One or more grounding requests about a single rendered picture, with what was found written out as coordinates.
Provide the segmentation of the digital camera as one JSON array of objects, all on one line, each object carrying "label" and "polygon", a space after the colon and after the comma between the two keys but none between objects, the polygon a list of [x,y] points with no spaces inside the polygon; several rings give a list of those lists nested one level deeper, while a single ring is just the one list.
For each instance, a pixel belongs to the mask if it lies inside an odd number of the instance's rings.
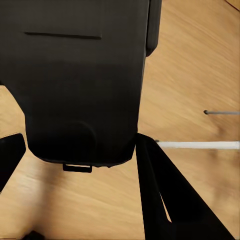
[{"label": "digital camera", "polygon": [[0,86],[29,150],[68,172],[130,161],[162,0],[0,0]]}]

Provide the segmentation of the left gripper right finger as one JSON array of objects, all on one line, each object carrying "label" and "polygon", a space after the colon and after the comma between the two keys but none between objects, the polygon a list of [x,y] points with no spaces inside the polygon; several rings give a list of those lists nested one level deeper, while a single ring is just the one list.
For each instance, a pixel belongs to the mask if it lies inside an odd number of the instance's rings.
[{"label": "left gripper right finger", "polygon": [[145,240],[236,240],[155,139],[135,151]]}]

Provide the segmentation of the camera tripod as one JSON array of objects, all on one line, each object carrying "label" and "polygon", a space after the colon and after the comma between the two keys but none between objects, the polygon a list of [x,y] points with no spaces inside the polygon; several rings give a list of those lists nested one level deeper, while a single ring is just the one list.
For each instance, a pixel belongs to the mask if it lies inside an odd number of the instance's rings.
[{"label": "camera tripod", "polygon": [[[240,111],[208,111],[208,114],[240,115]],[[161,148],[184,148],[184,149],[236,149],[240,150],[240,141],[177,141],[160,142],[156,141]]]}]

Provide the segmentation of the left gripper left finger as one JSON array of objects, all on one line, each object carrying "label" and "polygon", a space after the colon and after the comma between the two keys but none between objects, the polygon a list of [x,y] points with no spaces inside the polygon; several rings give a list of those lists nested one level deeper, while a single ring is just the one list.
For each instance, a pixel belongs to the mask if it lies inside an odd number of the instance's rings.
[{"label": "left gripper left finger", "polygon": [[0,138],[0,193],[26,153],[22,133]]}]

